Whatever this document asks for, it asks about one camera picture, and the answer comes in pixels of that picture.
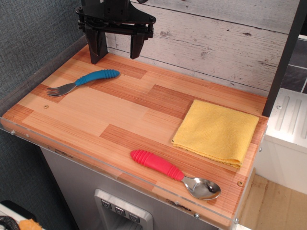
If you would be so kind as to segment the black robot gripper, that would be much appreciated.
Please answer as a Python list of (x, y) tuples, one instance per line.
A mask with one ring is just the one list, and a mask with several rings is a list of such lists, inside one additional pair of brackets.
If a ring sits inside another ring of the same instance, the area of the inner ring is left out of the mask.
[(106, 33), (131, 35), (130, 58), (139, 57), (146, 38), (152, 38), (156, 18), (135, 8), (129, 0), (105, 0), (76, 8), (85, 31), (91, 63), (107, 54)]

